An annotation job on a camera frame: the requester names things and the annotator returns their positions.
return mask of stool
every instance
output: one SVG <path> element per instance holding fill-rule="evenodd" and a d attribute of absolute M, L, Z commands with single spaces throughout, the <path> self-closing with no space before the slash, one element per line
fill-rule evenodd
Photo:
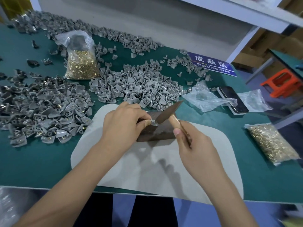
<path fill-rule="evenodd" d="M 301 81 L 287 68 L 277 72 L 260 85 L 264 86 L 266 84 L 273 89 L 273 92 L 270 94 L 272 98 L 280 96 L 286 98 L 302 86 Z"/>

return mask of black pants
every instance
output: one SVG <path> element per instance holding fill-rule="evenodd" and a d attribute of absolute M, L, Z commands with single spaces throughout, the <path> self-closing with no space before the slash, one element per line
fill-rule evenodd
<path fill-rule="evenodd" d="M 74 227 L 112 227 L 113 195 L 93 193 Z M 134 226 L 178 226 L 172 198 L 136 196 L 128 227 Z"/>

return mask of finished area sign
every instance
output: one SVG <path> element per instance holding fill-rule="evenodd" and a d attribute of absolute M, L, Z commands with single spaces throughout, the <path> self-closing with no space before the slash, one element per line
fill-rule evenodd
<path fill-rule="evenodd" d="M 188 55 L 190 56 L 193 64 L 197 66 L 203 66 L 206 64 L 205 68 L 211 71 L 220 72 L 230 76 L 237 76 L 231 65 L 227 62 L 190 52 L 188 52 Z"/>

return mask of black phone screen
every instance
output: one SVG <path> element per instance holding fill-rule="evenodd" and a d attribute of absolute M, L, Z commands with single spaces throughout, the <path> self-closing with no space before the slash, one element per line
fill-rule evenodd
<path fill-rule="evenodd" d="M 233 107 L 237 113 L 248 113 L 248 109 L 232 87 L 220 87 L 220 91 L 226 98 L 237 99 L 238 105 Z"/>

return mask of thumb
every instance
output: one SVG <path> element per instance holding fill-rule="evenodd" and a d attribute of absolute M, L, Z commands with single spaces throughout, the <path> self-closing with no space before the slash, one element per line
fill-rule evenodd
<path fill-rule="evenodd" d="M 176 137 L 176 140 L 178 142 L 178 146 L 179 146 L 179 151 L 186 151 L 189 149 L 188 143 L 186 141 L 186 137 L 185 134 L 179 129 L 179 128 L 175 128 L 174 129 L 174 135 Z"/>
<path fill-rule="evenodd" d="M 149 119 L 142 120 L 141 122 L 137 123 L 136 125 L 136 132 L 138 136 L 140 135 L 141 131 L 146 128 L 148 125 L 150 125 L 152 122 Z"/>

